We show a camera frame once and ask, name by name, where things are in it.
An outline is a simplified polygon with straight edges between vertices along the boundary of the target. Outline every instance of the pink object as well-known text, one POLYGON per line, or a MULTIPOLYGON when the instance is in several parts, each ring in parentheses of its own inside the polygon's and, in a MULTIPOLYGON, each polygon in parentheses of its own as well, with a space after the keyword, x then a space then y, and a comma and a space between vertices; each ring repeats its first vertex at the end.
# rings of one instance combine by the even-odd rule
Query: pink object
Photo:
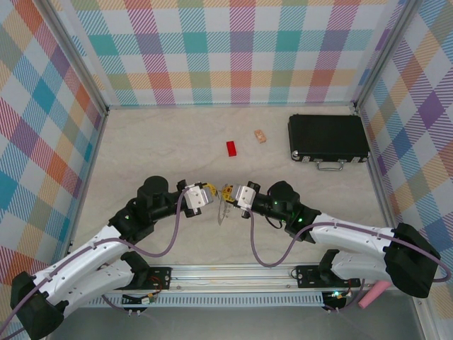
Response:
POLYGON ((389 281, 377 281, 373 288, 359 301, 360 308, 366 308, 376 300, 388 287, 391 286, 389 281))

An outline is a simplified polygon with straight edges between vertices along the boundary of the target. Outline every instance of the plaid backdrop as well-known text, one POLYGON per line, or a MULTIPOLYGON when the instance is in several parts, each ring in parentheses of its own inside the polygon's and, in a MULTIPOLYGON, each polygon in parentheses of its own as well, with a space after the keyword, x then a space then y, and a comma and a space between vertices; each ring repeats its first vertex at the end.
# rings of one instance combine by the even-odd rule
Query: plaid backdrop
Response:
POLYGON ((363 86, 368 80, 369 74, 373 70, 373 67, 376 64, 376 61, 381 56, 382 49, 384 48, 385 44, 387 43, 388 39, 390 38, 390 32, 395 26, 395 23, 398 21, 399 16, 401 15, 402 10, 404 9, 405 5, 407 4, 408 0, 398 0, 398 4, 396 5, 394 12, 392 13, 387 25, 385 27, 384 32, 377 43, 371 58, 368 60, 367 67, 365 71, 362 73, 360 77, 359 85, 355 89, 354 95, 352 96, 352 101, 356 101, 360 95, 360 92, 363 90, 363 86))
MULTIPOLYGON (((397 220, 422 228, 453 270, 452 104, 453 4, 425 0, 362 116, 397 220)), ((453 282, 432 296, 453 334, 453 282)))
POLYGON ((0 0, 0 322, 13 277, 62 254, 100 123, 32 1, 0 0))
POLYGON ((396 19, 384 9, 402 7, 398 0, 52 2, 104 96, 123 106, 349 102, 382 46, 373 34, 386 24, 388 33, 396 19))

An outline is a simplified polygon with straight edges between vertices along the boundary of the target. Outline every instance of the beige floor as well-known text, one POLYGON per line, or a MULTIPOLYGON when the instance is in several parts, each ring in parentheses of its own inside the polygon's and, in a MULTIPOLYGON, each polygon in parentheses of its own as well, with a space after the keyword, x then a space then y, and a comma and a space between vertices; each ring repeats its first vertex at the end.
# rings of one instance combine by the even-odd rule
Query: beige floor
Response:
MULTIPOLYGON (((366 164, 347 164, 341 172, 320 172, 313 164, 289 158, 288 117, 294 113, 349 114, 347 107, 302 108, 165 108, 114 110, 96 161, 85 206, 76 233, 80 246, 135 197, 136 190, 152 175, 176 183, 209 181, 259 183, 262 191, 286 180, 300 193, 301 202, 343 220, 382 225, 382 217, 366 164), (258 144, 253 131, 262 129, 268 141, 258 144), (238 155, 228 157, 225 142, 234 140, 238 155)), ((219 202, 205 207, 202 215, 181 219, 172 251, 160 264, 255 263, 250 248, 250 221, 232 210, 222 226, 217 224, 219 202)), ((138 245, 152 252, 166 248, 174 217, 157 223, 156 230, 138 245)), ((264 261, 276 261, 290 243, 283 230, 256 218, 256 244, 264 261)), ((297 243, 289 263, 321 259, 325 247, 297 243)))

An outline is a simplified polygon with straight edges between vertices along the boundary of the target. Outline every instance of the small yellow object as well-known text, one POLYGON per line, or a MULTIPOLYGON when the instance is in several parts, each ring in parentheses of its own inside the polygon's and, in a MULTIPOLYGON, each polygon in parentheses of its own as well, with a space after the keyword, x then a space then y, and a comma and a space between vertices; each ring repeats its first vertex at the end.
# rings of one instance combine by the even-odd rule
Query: small yellow object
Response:
POLYGON ((234 199, 231 198, 231 192, 233 191, 233 186, 225 186, 222 190, 222 197, 226 202, 234 202, 234 199))
POLYGON ((211 194, 212 194, 213 196, 217 196, 217 189, 216 189, 216 187, 215 187, 214 185, 212 185, 211 183, 206 183, 206 184, 203 186, 203 188, 204 188, 204 187, 208 187, 208 188, 211 190, 211 194))

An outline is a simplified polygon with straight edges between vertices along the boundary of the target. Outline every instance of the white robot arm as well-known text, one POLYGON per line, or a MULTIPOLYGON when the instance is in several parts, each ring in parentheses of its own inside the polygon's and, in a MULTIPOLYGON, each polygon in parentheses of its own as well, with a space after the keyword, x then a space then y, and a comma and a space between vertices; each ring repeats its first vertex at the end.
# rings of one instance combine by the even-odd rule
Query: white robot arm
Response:
POLYGON ((285 181, 271 186, 265 195, 259 191, 260 186, 249 181, 247 186, 225 187, 222 196, 244 210, 243 218, 258 213, 285 223, 285 231, 297 241, 334 247, 318 269, 327 285, 335 279, 385 280, 409 295, 426 298, 437 280, 440 255, 412 226, 400 223, 395 229, 378 228, 338 220, 300 203, 299 194, 285 181))
POLYGON ((130 247, 151 234, 157 221, 176 215, 170 245, 160 254, 149 256, 167 254, 176 239, 180 212, 186 217, 200 215, 200 208, 210 204, 215 194, 208 183, 188 186, 181 181, 177 188, 175 193, 169 193, 166 179, 148 178, 138 189, 137 197, 83 246, 33 276, 22 272, 13 279, 12 315, 15 311, 32 340, 53 332, 64 318, 88 301, 132 281, 143 283, 147 279, 148 264, 130 247))

